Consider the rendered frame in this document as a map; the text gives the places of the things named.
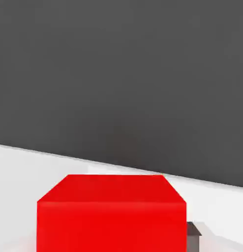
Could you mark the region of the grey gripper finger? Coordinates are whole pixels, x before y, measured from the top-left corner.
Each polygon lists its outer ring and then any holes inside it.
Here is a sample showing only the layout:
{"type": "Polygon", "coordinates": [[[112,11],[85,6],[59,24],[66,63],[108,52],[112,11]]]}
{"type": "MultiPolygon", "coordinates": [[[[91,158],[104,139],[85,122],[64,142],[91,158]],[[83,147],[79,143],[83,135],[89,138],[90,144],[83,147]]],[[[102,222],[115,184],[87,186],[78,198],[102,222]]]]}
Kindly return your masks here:
{"type": "Polygon", "coordinates": [[[187,222],[187,252],[243,252],[243,244],[215,235],[203,222],[187,222]]]}

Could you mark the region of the small red cube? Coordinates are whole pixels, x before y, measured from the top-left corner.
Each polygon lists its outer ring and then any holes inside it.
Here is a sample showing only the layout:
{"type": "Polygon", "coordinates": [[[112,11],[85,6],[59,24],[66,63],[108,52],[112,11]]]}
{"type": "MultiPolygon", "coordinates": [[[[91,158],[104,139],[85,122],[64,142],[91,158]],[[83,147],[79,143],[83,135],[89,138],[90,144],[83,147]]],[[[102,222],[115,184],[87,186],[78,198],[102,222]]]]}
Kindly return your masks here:
{"type": "Polygon", "coordinates": [[[68,175],[37,202],[36,252],[187,252],[186,236],[162,175],[68,175]]]}

